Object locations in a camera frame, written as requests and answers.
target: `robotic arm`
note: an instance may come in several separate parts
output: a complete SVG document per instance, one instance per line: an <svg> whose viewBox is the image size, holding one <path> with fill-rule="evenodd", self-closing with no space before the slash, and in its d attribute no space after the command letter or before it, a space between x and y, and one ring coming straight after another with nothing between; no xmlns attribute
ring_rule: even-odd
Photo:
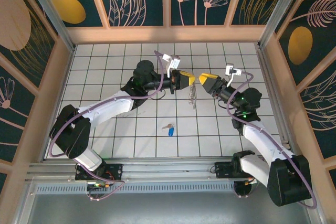
<svg viewBox="0 0 336 224"><path fill-rule="evenodd" d="M228 65L226 74L231 76L230 81L221 77L203 73L199 79L207 93L212 97L222 99L228 103L232 94L236 91L230 86L234 75L240 75L241 70ZM243 151L234 154L232 162L216 163L216 176L220 178L248 178L254 177L260 181L268 190L268 194L277 206L287 205L293 202L311 198L308 187L300 178L298 172L293 168L287 157L299 168L311 188L309 164L303 155L296 156L281 145L281 151L267 137L271 134L265 129L261 119L258 117L257 109L260 107L261 93L255 88L248 88L244 92L236 92L230 104L235 109L232 124L240 135L251 141L260 151L265 162L252 151ZM241 196L246 196L251 190L248 183L235 183L235 191Z"/></svg>
<svg viewBox="0 0 336 224"><path fill-rule="evenodd" d="M175 90L184 89L193 84L195 77L184 71L172 70L176 69L179 60L172 64L175 58L169 58L165 55L168 61L167 73L164 74L161 90L170 89L173 94ZM75 115L89 110L73 123L68 125L57 138L55 144L67 155L68 158L74 159L81 166L84 166L89 171L97 176L102 176L107 172L105 161L94 151L90 146L89 134L91 128L105 122L106 120L136 109L147 100L148 92L157 90L160 85L161 75L154 71L154 65L148 60L140 61L133 72L133 76L127 84L121 88L115 95L106 98L89 106L75 108L72 105L64 107L57 117L57 121L50 131L50 138L54 139L60 129ZM111 99L113 97L123 97L122 99ZM144 99L132 99L132 97L144 97ZM95 105L108 101L102 106L95 108Z"/></svg>

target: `white tile floor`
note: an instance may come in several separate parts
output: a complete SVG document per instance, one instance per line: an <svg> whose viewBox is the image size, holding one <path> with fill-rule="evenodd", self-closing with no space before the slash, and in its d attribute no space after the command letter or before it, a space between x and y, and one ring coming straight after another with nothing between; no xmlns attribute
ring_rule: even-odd
<svg viewBox="0 0 336 224"><path fill-rule="evenodd" d="M158 67L154 50L179 55L179 68L196 75L197 82L203 72L224 77L227 63L253 73L255 78L249 86L263 94L258 114L270 133L280 139L252 43L78 45L60 108L88 105L115 94L140 60L151 60ZM232 86L237 88L244 81L244 75L236 77ZM196 110L188 102L189 88L176 94L167 91L162 100L147 100L138 109L92 129L90 144L103 158L232 156L242 150L258 153L232 127L231 118L218 106L218 100L207 94L199 82L196 89ZM171 137L168 129L162 130L169 123L175 125ZM57 146L54 152L60 152Z"/></svg>

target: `key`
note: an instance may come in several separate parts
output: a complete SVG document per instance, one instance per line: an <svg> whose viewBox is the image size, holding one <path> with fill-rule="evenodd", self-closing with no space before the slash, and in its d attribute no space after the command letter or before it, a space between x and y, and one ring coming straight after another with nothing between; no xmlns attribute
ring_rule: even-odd
<svg viewBox="0 0 336 224"><path fill-rule="evenodd" d="M167 126L162 127L162 129L171 129L171 128L173 128L173 127L174 127L174 124L170 123L170 124L168 124Z"/></svg>

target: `blue key fob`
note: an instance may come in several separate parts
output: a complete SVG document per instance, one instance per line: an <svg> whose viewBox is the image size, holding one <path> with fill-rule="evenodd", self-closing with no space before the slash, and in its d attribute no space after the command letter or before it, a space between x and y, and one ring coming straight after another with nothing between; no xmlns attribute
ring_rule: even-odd
<svg viewBox="0 0 336 224"><path fill-rule="evenodd" d="M174 128L170 128L168 131L168 135L173 136L173 134L174 134Z"/></svg>

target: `purple cable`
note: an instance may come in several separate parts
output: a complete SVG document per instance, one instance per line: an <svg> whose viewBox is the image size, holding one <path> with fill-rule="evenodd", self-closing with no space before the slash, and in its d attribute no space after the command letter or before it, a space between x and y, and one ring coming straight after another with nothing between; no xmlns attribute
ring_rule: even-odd
<svg viewBox="0 0 336 224"><path fill-rule="evenodd" d="M256 130L258 130L259 132L262 132L265 136L267 136L267 137L271 140L271 142L272 142L272 143L277 147L277 149L278 149L278 150L285 156L285 158L288 159L289 163L293 166L294 170L298 173L298 175L299 175L300 178L302 179L304 185L306 186L306 188L308 189L308 191L309 191L309 193L310 193L310 195L311 195L311 198L312 198L312 200L313 200L313 205L312 205L312 206L308 206L308 205L306 205L306 204L304 204L304 203L302 203L302 202L299 202L299 204L301 204L301 205L303 205L304 207L307 207L307 208L309 208L309 209L316 209L316 208L317 208L317 200L316 200L316 197L315 197L315 194L314 194L313 190L312 190L311 187L309 186L309 184L308 184L307 180L305 179L305 177L303 176L302 172L301 172L301 171L299 170L299 168L295 165L295 163L292 161L292 159L287 155L287 153L285 153L285 152L282 150L282 148L281 148L281 146L278 144L278 142L275 141L275 140L273 139L273 137L270 136L270 135L269 135L266 131L264 131L262 128L260 128L260 127L258 127L258 126L256 126L256 125L254 125L254 124L252 124L252 123L246 122L246 121L244 121L244 120L242 120L242 119L240 119L240 118L234 116L234 115L230 112L229 104L231 104L231 101L232 101L232 99L235 97L236 93L237 93L243 86L245 86L246 84L248 84L249 82L251 82L252 79L254 78L253 74L251 74L251 73L247 73L247 72L241 72L241 73L243 73L243 74L245 74L245 75L247 75L247 76L251 76L251 78L248 79L247 81L245 81L243 84L241 84L241 85L240 85L240 86L239 86L239 87L232 93L232 95L230 96L229 100L227 101L227 104L228 104L228 106L226 107L226 111L227 111L227 113L228 113L233 119L235 119L235 120L237 120L237 121L239 121L239 122L241 122L241 123L244 123L244 124L246 124L246 125L248 125L248 126L251 126L251 127L255 128Z"/></svg>
<svg viewBox="0 0 336 224"><path fill-rule="evenodd" d="M150 94L150 95L143 96L143 97L131 97L131 96L127 96L127 95L120 96L120 97L113 97L113 98L108 99L108 100L106 100L106 101L102 101L102 102L96 104L95 106L92 106L91 108L89 108L89 109L87 109L87 110L85 110L85 111L83 111L83 112L81 112L81 113L75 115L75 116L72 117L68 122L66 122L66 123L61 127L61 129L56 133L54 139L52 140L52 142L50 143L50 146L49 146L49 151L48 151L49 156L50 156L50 157L61 157L61 156L64 156L64 155L65 155L65 153L57 154L57 155L52 154L52 152L53 152L52 147L54 146L55 142L57 141L57 138L60 136L60 134L63 132L63 130L64 130L68 125L70 125L74 120L76 120L76 119L79 118L80 116L82 116L82 115L84 115L84 114L90 112L90 110L93 110L93 109L95 109L95 108L98 108L99 106L102 106L102 105L104 105L104 104L106 104L106 103L108 103L108 102L111 102L111 101L113 101L113 100L115 101L115 100L118 100L118 99L124 99L124 98L127 98L127 99L129 99L129 98L130 98L130 99L147 99L147 98L150 98L150 97L153 97L154 95L156 95L156 94L161 90L161 88L162 88L164 72L163 72L162 61L161 61L161 59L160 59L160 56L162 56L163 54L160 53L160 52L158 52L158 51L156 51L156 50L155 50L154 52L155 52L156 57L158 58L158 61L159 61L159 63L160 63L160 69L161 69L161 80L160 80L160 84L159 84L158 89L157 89L154 93L152 93L152 94ZM104 196L102 196L102 197L100 197L100 198L97 198L97 199L94 199L94 198L90 197L91 200L100 201L100 200L102 200L102 199L105 199L105 198L111 196L114 192L116 192L117 190L119 190L119 189L125 184L125 181L122 181L122 180L111 180L111 179L106 179L106 178L99 177L99 176L97 176L96 174L94 174L93 172L91 172L89 169L87 169L85 166L81 166L81 167L82 167L88 174L90 174L92 177L94 177L94 178L96 178L96 179L105 181L105 182L107 182L107 183L115 183L115 182L121 183L121 185L118 186L116 189L114 189L112 192L110 192L110 193L108 193L108 194L106 194L106 195L104 195Z"/></svg>

